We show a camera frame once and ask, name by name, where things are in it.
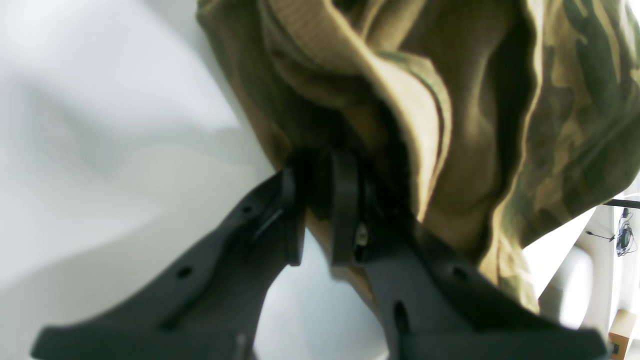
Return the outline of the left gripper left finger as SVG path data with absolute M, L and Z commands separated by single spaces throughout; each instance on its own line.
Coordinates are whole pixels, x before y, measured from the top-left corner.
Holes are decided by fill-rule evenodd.
M 252 189 L 215 230 L 98 316 L 47 326 L 37 360 L 248 360 L 266 294 L 301 264 L 306 192 L 287 167 Z

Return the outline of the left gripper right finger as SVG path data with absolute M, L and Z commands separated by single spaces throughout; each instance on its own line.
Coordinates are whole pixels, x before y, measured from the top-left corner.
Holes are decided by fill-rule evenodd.
M 524 309 L 447 246 L 415 239 L 411 214 L 380 196 L 357 158 L 333 151 L 331 264 L 369 280 L 391 360 L 605 360 L 596 330 Z

